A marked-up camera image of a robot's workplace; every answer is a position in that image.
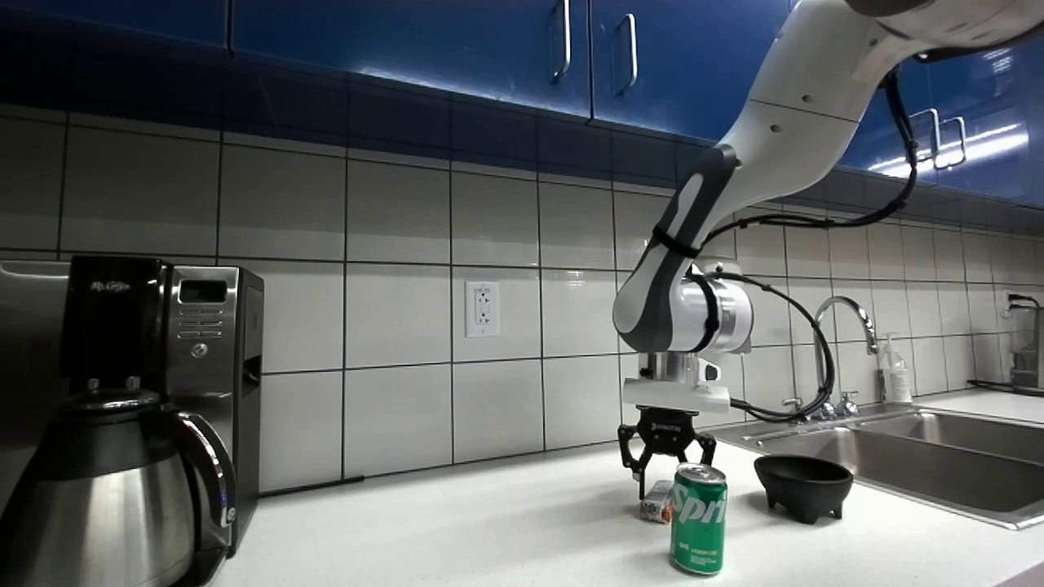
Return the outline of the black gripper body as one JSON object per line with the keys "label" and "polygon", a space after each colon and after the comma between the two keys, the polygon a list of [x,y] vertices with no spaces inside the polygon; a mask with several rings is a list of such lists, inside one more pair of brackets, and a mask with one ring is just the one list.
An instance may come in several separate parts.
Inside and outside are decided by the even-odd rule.
{"label": "black gripper body", "polygon": [[695,442],[695,423],[687,410],[675,406],[640,406],[640,441],[648,454],[682,456]]}

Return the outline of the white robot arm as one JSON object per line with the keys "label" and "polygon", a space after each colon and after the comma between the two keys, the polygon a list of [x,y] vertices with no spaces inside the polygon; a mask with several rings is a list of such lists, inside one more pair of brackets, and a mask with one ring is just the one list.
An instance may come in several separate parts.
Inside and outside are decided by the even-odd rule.
{"label": "white robot arm", "polygon": [[734,353],[752,328],[741,288],[691,268],[734,213],[815,187],[874,89],[931,48],[993,48],[1044,22],[1044,0],[795,0],[710,158],[675,190],[613,300],[635,353]]}

